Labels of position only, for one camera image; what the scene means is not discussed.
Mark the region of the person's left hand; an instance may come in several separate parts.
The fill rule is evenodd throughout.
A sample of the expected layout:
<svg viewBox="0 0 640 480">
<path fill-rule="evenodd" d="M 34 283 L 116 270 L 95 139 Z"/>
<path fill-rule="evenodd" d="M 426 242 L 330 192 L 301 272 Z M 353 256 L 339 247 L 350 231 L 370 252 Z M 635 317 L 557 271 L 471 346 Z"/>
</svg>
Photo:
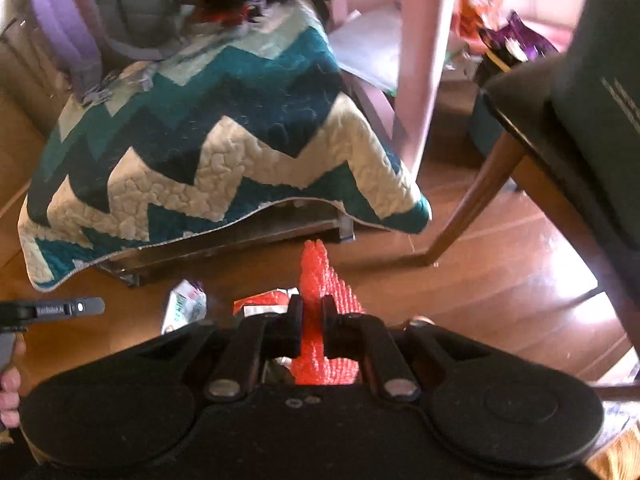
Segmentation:
<svg viewBox="0 0 640 480">
<path fill-rule="evenodd" d="M 1 423 L 6 429 L 20 426 L 20 388 L 22 385 L 21 372 L 15 362 L 24 356 L 26 344 L 23 335 L 17 335 L 11 359 L 1 371 Z"/>
</svg>

